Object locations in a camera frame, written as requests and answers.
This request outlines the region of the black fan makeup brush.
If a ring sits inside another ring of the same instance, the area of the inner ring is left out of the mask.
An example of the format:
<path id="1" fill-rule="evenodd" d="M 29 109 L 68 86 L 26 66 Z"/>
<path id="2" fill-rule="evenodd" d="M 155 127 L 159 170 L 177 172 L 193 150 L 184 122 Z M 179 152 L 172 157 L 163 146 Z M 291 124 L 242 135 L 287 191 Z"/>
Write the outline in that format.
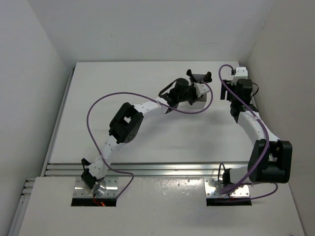
<path id="1" fill-rule="evenodd" d="M 194 82 L 194 83 L 200 83 L 201 81 L 203 81 L 206 77 L 206 74 L 192 74 L 190 76 L 191 80 Z"/>

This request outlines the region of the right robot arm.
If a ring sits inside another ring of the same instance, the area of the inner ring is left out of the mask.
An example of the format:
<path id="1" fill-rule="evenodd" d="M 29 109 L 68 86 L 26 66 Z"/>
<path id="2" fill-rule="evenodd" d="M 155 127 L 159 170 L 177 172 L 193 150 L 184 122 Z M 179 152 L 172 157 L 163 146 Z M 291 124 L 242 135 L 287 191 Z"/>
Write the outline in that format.
<path id="1" fill-rule="evenodd" d="M 246 167 L 227 169 L 225 187 L 250 183 L 287 183 L 290 178 L 292 144 L 274 135 L 251 103 L 253 83 L 250 79 L 236 82 L 223 80 L 221 100 L 230 101 L 230 113 L 253 144 Z"/>

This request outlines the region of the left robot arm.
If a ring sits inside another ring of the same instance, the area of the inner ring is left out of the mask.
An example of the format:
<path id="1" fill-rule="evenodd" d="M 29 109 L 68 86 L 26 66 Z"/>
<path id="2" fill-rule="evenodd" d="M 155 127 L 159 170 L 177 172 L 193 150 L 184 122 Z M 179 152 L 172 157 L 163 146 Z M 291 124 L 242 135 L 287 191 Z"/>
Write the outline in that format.
<path id="1" fill-rule="evenodd" d="M 158 98 L 142 104 L 132 105 L 124 103 L 109 124 L 109 132 L 103 148 L 96 145 L 99 157 L 94 161 L 81 160 L 84 171 L 81 175 L 83 182 L 89 189 L 93 189 L 96 182 L 106 176 L 111 170 L 110 164 L 125 144 L 131 142 L 137 135 L 142 122 L 146 119 L 167 114 L 176 109 L 179 103 L 193 104 L 198 100 L 195 87 L 196 80 L 190 82 L 178 78 L 165 87 Z"/>

